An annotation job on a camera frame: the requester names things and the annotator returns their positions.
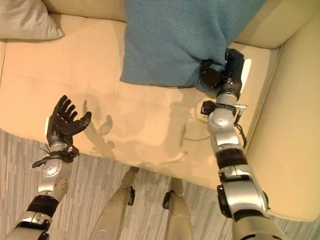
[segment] floor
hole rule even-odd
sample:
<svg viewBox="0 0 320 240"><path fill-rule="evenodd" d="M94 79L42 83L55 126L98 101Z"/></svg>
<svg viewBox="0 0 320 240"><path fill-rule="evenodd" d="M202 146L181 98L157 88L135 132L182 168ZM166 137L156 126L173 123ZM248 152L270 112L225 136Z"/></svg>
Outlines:
<svg viewBox="0 0 320 240"><path fill-rule="evenodd" d="M44 144L0 130L0 240L14 226L37 192L40 167L33 162L44 155ZM87 240L93 224L119 187L129 166L81 154L73 163L71 186L60 203L49 230L51 240ZM161 204L169 178L140 169L133 187L135 202L126 211L122 240L164 239L168 210ZM231 240L232 221L221 213L215 190L184 182L195 240ZM291 240L320 240L320 218L297 222L271 218Z"/></svg>

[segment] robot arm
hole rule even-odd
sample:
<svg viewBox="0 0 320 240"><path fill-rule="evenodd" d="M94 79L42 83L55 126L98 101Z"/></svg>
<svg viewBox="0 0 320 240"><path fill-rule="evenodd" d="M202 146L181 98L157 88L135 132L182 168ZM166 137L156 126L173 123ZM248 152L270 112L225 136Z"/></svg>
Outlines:
<svg viewBox="0 0 320 240"><path fill-rule="evenodd" d="M59 202L68 191L73 160L79 155L79 150L73 145L73 135L83 131L91 121L91 112L74 121L77 112L72 113L74 105L68 108L70 103L64 95L49 118L46 133L49 152L32 165L36 168L44 164L38 193L5 240L49 239L47 231Z"/></svg>
<svg viewBox="0 0 320 240"><path fill-rule="evenodd" d="M266 215L267 195L248 165L235 131L245 108L237 105L243 66L244 56L234 49L227 49L226 65L221 73L210 68L208 61L200 68L200 79L213 89L219 88L216 102L205 101L201 109L202 114L208 115L208 131L219 167L219 205L222 214L233 220L233 239L286 240L285 234Z"/></svg>

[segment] teal pillow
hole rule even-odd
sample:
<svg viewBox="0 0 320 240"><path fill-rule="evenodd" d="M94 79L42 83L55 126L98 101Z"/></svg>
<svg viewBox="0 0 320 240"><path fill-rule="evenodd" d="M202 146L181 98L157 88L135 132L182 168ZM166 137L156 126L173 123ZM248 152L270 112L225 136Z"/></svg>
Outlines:
<svg viewBox="0 0 320 240"><path fill-rule="evenodd" d="M265 0L127 0L121 81L160 86L202 85L203 60L221 71L225 52Z"/></svg>

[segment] cable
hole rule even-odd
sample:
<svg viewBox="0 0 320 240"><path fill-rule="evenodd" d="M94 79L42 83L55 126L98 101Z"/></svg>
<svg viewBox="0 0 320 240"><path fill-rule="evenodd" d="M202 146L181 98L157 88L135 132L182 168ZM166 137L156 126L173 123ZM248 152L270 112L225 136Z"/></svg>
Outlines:
<svg viewBox="0 0 320 240"><path fill-rule="evenodd" d="M48 152L47 150L44 150L43 148L40 147L41 150L43 150L44 152L46 152L47 154L50 154L50 152Z"/></svg>
<svg viewBox="0 0 320 240"><path fill-rule="evenodd" d="M247 145L247 138L246 138L246 135L244 133L244 130L243 130L243 128L242 128L242 126L240 124L235 124L234 126L240 131L240 135L241 135L242 140L243 140L243 148L245 148L246 145Z"/></svg>
<svg viewBox="0 0 320 240"><path fill-rule="evenodd" d="M204 137L204 138L200 138L200 139L191 139L191 138L187 138L187 137L184 137L183 139L184 140L193 141L193 142L200 142L200 141L203 141L203 140L207 140L209 138L210 138L210 136L207 136L207 137Z"/></svg>

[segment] cream sofa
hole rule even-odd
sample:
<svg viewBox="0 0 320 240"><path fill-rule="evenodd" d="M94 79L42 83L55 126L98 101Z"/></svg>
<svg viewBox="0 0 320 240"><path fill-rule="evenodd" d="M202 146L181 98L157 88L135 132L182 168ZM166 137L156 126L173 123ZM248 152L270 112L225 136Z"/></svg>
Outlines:
<svg viewBox="0 0 320 240"><path fill-rule="evenodd" d="M65 36L0 42L0 128L46 142L45 118L66 94L92 123L84 154L215 189L218 167L195 88L120 82L123 0L43 0ZM270 213L313 221L320 213L320 1L268 0L232 48L252 59L240 104L246 156Z"/></svg>

